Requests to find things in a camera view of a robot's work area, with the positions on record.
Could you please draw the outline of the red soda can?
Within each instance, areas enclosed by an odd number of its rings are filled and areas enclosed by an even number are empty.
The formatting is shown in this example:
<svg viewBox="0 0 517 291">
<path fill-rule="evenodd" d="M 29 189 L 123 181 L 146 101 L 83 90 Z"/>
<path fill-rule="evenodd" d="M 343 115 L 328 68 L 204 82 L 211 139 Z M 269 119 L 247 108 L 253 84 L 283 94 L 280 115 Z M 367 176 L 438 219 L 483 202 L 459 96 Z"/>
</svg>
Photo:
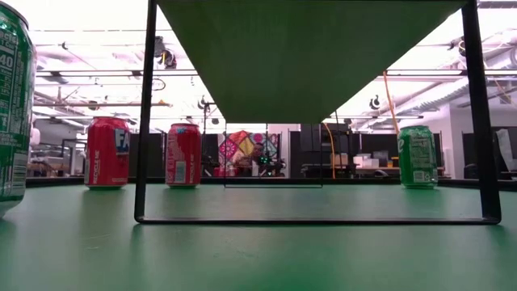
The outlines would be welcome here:
<svg viewBox="0 0 517 291">
<path fill-rule="evenodd" d="M 166 185 L 196 187 L 201 178 L 201 134 L 197 124 L 172 124 L 166 139 Z"/>
<path fill-rule="evenodd" d="M 117 117 L 95 117 L 87 130 L 84 184 L 89 189 L 125 186 L 129 151 L 127 122 Z"/>
</svg>

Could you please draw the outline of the wooden shelf black metal legs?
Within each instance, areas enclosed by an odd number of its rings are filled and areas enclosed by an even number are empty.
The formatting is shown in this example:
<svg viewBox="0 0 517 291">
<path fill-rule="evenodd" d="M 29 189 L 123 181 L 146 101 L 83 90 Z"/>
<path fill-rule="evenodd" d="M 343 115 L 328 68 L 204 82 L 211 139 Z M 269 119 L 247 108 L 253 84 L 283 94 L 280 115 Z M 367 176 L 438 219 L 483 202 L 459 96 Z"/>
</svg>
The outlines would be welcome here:
<svg viewBox="0 0 517 291">
<path fill-rule="evenodd" d="M 479 165 L 478 225 L 502 219 L 477 0 L 148 0 L 134 218 L 145 198 L 157 14 L 229 123 L 316 124 L 460 11 Z"/>
</svg>

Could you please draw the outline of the person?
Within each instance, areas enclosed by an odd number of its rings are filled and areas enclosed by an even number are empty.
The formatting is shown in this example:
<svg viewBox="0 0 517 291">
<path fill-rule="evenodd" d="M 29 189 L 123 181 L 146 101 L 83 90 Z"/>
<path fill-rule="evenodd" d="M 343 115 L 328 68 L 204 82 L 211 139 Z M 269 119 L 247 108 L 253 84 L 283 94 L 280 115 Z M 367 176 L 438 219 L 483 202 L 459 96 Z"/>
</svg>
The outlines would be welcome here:
<svg viewBox="0 0 517 291">
<path fill-rule="evenodd" d="M 264 165 L 261 164 L 263 154 L 263 143 L 256 143 L 250 154 L 241 156 L 235 162 L 237 175 L 240 177 L 259 177 L 260 172 L 264 169 Z"/>
</svg>

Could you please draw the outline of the colourful patterned panel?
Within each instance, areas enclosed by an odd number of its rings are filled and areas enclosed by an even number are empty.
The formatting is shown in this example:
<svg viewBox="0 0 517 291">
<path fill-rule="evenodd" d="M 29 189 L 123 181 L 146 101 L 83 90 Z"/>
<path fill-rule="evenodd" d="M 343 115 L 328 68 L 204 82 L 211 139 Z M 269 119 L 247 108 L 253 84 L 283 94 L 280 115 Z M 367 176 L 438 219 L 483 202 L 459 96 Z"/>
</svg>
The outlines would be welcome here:
<svg viewBox="0 0 517 291">
<path fill-rule="evenodd" d="M 264 154 L 273 159 L 280 157 L 281 134 L 280 133 L 251 133 L 238 131 L 228 135 L 218 136 L 219 166 L 215 168 L 214 175 L 217 177 L 237 175 L 235 162 L 244 155 L 252 152 L 256 143 L 263 143 Z"/>
</svg>

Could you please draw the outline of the white storage box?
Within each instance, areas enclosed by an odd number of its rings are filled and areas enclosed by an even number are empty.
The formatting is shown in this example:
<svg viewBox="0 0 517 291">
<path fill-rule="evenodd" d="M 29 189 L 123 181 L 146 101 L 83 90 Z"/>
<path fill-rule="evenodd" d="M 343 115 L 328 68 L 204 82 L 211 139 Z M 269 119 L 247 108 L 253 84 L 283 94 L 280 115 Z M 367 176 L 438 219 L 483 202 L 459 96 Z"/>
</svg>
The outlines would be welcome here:
<svg viewBox="0 0 517 291">
<path fill-rule="evenodd" d="M 357 168 L 378 168 L 380 161 L 378 158 L 373 158 L 371 154 L 357 154 L 353 158 L 353 163 Z"/>
</svg>

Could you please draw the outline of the green table mat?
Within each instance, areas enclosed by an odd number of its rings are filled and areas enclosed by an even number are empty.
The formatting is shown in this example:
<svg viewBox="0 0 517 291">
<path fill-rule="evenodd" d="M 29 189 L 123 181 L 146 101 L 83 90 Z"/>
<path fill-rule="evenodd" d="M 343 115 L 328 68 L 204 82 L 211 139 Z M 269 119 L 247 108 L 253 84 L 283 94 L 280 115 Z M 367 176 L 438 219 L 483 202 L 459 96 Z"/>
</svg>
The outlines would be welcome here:
<svg viewBox="0 0 517 291">
<path fill-rule="evenodd" d="M 0 219 L 0 291 L 517 291 L 496 226 L 153 226 L 134 189 L 32 188 Z"/>
</svg>

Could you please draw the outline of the black ceiling-mounted device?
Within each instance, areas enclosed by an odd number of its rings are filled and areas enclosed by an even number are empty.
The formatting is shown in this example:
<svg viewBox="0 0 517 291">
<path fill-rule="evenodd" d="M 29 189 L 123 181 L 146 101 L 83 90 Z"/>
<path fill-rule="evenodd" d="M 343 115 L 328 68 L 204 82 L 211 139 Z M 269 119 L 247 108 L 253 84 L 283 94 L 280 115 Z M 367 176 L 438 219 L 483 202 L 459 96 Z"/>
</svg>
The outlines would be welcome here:
<svg viewBox="0 0 517 291">
<path fill-rule="evenodd" d="M 158 59 L 159 65 L 164 65 L 166 70 L 175 70 L 177 68 L 176 56 L 172 51 L 166 48 L 162 36 L 154 38 L 154 55 Z"/>
</svg>

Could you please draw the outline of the green soda can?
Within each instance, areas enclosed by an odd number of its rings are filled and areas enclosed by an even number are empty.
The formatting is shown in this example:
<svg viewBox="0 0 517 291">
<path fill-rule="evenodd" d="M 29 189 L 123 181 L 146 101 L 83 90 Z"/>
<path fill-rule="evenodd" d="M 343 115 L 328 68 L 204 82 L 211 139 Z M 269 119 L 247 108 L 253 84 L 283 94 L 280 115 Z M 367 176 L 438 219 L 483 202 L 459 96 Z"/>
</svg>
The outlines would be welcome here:
<svg viewBox="0 0 517 291">
<path fill-rule="evenodd" d="M 427 126 L 404 127 L 397 135 L 401 184 L 432 189 L 438 183 L 435 140 Z"/>
<path fill-rule="evenodd" d="M 27 20 L 0 0 L 0 220 L 26 189 L 36 65 Z"/>
</svg>

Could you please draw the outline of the long ceiling light strip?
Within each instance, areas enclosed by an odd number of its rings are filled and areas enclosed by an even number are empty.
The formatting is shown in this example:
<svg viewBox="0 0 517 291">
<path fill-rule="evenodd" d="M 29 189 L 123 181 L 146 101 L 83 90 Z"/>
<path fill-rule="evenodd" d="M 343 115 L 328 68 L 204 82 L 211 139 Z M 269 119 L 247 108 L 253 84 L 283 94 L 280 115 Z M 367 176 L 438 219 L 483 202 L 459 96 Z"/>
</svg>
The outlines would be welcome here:
<svg viewBox="0 0 517 291">
<path fill-rule="evenodd" d="M 198 76 L 196 70 L 155 70 L 153 76 Z M 467 70 L 387 70 L 389 77 L 409 77 L 409 78 L 459 78 L 466 77 Z M 38 78 L 54 77 L 142 77 L 142 70 L 41 70 L 36 73 Z M 517 70 L 491 69 L 485 70 L 487 77 L 517 77 Z"/>
</svg>

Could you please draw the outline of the cluttered background workbench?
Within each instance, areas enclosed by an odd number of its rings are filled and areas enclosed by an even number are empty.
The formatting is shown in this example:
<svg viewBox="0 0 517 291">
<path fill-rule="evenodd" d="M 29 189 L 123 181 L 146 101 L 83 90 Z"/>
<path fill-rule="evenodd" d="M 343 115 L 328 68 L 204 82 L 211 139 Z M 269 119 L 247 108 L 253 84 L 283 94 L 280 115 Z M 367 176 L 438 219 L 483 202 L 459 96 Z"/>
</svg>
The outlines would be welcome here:
<svg viewBox="0 0 517 291">
<path fill-rule="evenodd" d="M 31 149 L 29 177 L 83 177 L 86 169 L 86 139 L 63 139 L 61 144 L 42 143 Z"/>
</svg>

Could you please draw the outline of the black office chair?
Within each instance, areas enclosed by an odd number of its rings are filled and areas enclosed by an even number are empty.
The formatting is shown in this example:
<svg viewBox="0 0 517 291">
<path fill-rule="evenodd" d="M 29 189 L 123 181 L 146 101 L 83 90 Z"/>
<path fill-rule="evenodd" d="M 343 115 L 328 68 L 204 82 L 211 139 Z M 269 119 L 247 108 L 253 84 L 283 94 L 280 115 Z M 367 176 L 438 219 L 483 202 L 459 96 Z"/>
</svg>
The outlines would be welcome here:
<svg viewBox="0 0 517 291">
<path fill-rule="evenodd" d="M 485 168 L 476 163 L 470 163 L 464 167 L 464 178 L 479 180 L 485 174 Z"/>
</svg>

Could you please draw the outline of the white hanging cloth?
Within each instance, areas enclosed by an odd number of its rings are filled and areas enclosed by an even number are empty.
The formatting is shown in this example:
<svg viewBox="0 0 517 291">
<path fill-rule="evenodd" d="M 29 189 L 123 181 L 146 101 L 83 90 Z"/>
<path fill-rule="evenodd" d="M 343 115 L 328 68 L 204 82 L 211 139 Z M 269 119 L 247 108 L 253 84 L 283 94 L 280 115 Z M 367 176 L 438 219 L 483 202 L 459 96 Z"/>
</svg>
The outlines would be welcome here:
<svg viewBox="0 0 517 291">
<path fill-rule="evenodd" d="M 517 128 L 499 129 L 496 136 L 507 170 L 517 171 Z"/>
</svg>

